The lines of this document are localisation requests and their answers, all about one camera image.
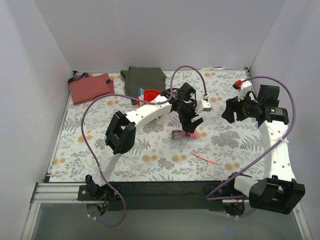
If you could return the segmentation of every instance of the orange pen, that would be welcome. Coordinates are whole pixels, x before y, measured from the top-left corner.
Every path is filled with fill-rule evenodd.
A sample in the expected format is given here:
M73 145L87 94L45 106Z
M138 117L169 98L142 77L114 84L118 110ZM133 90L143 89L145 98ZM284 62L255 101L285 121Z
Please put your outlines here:
M205 158L205 157L203 157L203 156L200 156L200 155L195 154L195 153L193 153L193 152L191 152L191 154L192 154L193 156L197 157L197 158L206 160L206 161L208 161L209 163L212 163L212 164L214 164L214 165L218 165L218 163L216 163L215 161L212 161L212 160L210 160L210 159L207 159L207 158Z

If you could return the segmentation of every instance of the olive green cloth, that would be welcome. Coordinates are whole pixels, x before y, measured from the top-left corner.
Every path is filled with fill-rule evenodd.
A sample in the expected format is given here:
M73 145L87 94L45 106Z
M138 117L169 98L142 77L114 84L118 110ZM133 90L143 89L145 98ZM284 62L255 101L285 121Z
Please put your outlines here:
M166 90L166 75L160 67L134 67L129 70L121 70L121 77L124 78L125 95L137 98L139 89L155 89L160 92Z

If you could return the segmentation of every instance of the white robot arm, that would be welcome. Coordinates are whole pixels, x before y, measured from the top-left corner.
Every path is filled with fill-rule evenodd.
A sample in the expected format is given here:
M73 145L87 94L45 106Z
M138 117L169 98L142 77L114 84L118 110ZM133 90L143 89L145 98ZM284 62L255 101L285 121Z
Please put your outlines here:
M247 175L234 179L233 187L249 198L251 207L288 214L305 194L305 186L296 181L292 171L288 141L282 139L288 130L288 112L278 107L279 87L261 85L258 97L253 92L249 81L237 81L234 88L239 95L226 101L222 117L229 123L255 118L266 151L277 141L282 140L276 148L264 157L263 180L257 181Z
M112 170L115 168L119 158L132 148L135 143L136 130L162 115L169 114L172 111L178 112L183 130L193 133L196 127L203 122L203 119L191 120L202 111L209 112L212 110L208 97L199 101L192 99L195 92L188 83L185 83L180 89L175 90L173 98L165 104L146 104L125 114L121 112L115 113L106 131L104 154L99 160L104 177L109 181ZM152 102L164 102L168 100L169 96L170 90L168 89ZM101 178L98 169L92 175L92 179L100 186L106 184Z

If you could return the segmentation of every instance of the white panel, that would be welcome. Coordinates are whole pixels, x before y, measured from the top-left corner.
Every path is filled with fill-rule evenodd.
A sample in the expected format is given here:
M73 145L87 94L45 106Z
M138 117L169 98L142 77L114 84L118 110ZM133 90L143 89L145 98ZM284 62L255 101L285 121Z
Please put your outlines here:
M288 137L289 155L298 183L305 184L302 208L313 239L320 239L319 43L320 1L287 0L252 65L253 75L283 81L295 99L297 115ZM281 91L280 106L292 113L289 97Z
M73 70L252 65L285 0L35 0Z
M0 239L20 239L45 176L71 69L33 0L0 0Z

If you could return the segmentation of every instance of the red cup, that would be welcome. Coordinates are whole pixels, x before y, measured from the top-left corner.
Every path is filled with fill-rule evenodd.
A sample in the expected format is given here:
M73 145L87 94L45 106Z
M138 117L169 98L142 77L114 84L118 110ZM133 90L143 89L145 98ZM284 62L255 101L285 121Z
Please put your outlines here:
M144 100L147 102L151 102L154 100L158 95L160 95L160 91L155 89L148 89L144 91Z

